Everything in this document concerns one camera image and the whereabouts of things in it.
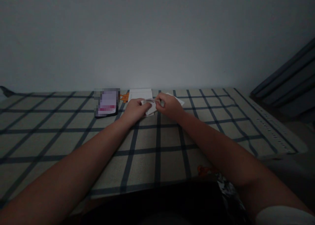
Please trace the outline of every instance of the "shirt sleeve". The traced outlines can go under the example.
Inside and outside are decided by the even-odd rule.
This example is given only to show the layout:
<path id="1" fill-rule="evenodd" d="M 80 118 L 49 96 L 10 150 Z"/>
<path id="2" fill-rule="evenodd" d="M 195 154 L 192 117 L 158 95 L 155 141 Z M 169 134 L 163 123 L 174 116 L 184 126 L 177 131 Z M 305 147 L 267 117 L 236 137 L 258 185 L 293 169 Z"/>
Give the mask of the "shirt sleeve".
<path id="1" fill-rule="evenodd" d="M 256 216 L 257 225 L 309 225 L 315 224 L 315 217 L 303 210 L 272 206 L 260 211 Z"/>

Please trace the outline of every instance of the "orange cartoon figure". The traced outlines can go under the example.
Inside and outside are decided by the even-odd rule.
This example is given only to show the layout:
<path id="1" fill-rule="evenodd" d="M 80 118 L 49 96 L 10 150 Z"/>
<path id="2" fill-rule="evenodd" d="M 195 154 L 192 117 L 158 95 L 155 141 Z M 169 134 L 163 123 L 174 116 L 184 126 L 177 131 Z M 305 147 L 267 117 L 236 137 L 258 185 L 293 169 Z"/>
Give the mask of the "orange cartoon figure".
<path id="1" fill-rule="evenodd" d="M 127 94 L 120 95 L 120 100 L 122 100 L 123 103 L 127 103 L 128 102 L 128 97 L 129 97 L 129 92 Z"/>
<path id="2" fill-rule="evenodd" d="M 199 165 L 197 169 L 198 169 L 199 176 L 205 176 L 208 174 L 208 172 L 214 173 L 214 174 L 219 172 L 219 170 L 216 169 L 215 167 L 210 168 L 210 167 L 204 167 L 202 165 Z"/>

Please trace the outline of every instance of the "white wall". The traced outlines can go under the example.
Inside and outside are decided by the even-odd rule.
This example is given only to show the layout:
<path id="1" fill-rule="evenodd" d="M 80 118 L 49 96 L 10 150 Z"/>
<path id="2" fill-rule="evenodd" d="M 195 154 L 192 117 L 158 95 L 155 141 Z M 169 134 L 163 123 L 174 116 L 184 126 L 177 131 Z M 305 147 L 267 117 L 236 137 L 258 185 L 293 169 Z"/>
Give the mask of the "white wall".
<path id="1" fill-rule="evenodd" d="M 315 0 L 0 0 L 0 85 L 237 87 L 315 36 Z"/>

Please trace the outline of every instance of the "person's left hand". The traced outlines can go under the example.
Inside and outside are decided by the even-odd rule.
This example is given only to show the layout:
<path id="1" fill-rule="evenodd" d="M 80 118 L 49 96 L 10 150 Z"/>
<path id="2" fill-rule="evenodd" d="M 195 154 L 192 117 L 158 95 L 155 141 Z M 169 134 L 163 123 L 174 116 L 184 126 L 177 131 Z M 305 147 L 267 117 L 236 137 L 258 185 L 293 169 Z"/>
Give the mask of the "person's left hand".
<path id="1" fill-rule="evenodd" d="M 150 103 L 141 105 L 142 100 L 144 99 L 131 99 L 127 104 L 124 114 L 121 116 L 121 118 L 125 122 L 131 124 L 131 126 L 134 125 L 140 118 L 142 118 L 145 112 L 152 106 Z"/>

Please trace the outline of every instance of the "plaid tablecloth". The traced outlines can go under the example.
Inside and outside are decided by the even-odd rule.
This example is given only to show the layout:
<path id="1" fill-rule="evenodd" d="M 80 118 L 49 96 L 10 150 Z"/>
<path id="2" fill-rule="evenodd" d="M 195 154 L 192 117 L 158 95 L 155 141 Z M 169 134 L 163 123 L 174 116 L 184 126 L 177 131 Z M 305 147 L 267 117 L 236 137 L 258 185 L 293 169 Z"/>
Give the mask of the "plaid tablecloth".
<path id="1" fill-rule="evenodd" d="M 160 91 L 153 90 L 153 96 Z M 303 153 L 306 145 L 237 89 L 162 90 L 258 158 Z M 0 103 L 1 206 L 53 164 L 121 117 L 94 118 L 93 92 L 16 94 Z M 89 193 L 90 198 L 184 181 L 210 163 L 183 129 L 155 113 L 142 118 Z"/>

